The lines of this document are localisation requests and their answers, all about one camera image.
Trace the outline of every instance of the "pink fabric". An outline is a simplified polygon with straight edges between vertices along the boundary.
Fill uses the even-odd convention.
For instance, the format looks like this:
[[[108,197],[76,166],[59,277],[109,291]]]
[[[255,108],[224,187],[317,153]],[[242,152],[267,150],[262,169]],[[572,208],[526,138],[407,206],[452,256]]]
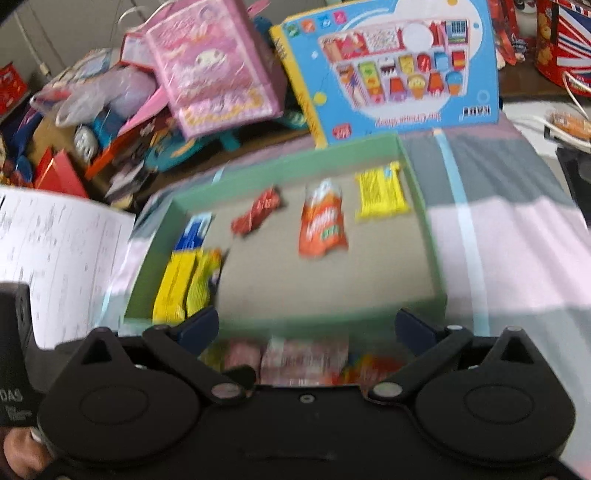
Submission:
[[[514,204],[493,197],[470,205],[429,208],[447,280],[448,316],[472,315],[473,297],[458,223],[469,209],[490,314],[590,308],[591,237],[576,207],[546,197]]]

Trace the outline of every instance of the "pink gift bag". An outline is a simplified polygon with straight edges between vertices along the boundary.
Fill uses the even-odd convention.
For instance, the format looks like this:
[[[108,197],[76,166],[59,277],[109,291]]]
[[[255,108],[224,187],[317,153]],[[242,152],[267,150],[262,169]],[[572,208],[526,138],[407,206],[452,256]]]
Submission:
[[[185,137],[282,115],[287,79],[241,0],[178,0],[141,29]]]

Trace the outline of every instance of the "blue toy box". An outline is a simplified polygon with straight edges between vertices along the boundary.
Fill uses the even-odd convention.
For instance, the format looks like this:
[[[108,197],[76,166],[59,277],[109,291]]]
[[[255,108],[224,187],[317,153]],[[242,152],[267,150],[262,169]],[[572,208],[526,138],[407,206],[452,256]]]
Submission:
[[[366,0],[271,28],[318,147],[388,130],[495,123],[486,0]]]

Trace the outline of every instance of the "yellow snack packet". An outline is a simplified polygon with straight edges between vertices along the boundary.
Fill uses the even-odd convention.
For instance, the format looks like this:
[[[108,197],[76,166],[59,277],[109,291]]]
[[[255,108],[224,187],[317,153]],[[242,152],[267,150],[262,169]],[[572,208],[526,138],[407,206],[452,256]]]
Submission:
[[[211,287],[217,285],[222,268],[222,251],[199,250],[197,269],[187,292],[187,317],[196,314],[209,305]]]
[[[164,271],[152,311],[152,323],[178,325],[186,320],[185,298],[198,250],[174,251]]]
[[[398,178],[399,171],[400,163],[394,161],[385,167],[355,175],[361,193],[361,210],[356,214],[357,220],[391,216],[410,210]]]

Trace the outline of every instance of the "orange snack bag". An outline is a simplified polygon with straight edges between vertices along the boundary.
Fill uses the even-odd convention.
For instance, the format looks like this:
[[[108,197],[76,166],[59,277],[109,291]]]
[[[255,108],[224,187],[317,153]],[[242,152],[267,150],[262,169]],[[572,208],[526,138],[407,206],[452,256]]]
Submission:
[[[349,248],[341,204],[340,189],[330,179],[307,196],[301,213],[300,255],[320,257],[333,248]]]

